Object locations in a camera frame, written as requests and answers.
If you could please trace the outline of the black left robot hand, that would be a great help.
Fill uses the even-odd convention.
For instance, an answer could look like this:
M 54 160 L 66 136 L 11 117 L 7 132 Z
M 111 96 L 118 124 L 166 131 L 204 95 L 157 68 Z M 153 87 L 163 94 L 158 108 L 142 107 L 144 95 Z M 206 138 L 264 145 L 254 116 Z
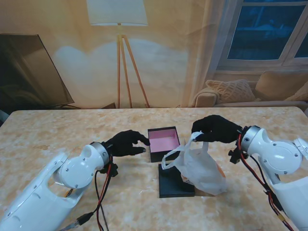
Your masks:
M 144 147 L 133 146 L 134 144 L 137 145 L 139 141 L 146 146 L 150 146 L 149 139 L 134 130 L 122 131 L 108 141 L 101 142 L 101 144 L 112 156 L 123 157 L 128 155 L 134 156 L 146 152 Z

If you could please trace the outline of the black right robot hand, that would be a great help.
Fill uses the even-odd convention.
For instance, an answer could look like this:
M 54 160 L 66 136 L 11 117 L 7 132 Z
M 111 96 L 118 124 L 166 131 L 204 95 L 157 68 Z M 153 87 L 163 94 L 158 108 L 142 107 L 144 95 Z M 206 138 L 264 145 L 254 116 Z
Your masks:
M 231 143 L 237 140 L 243 128 L 220 115 L 209 115 L 203 119 L 196 120 L 191 129 L 191 133 L 202 132 L 195 138 L 202 142 Z

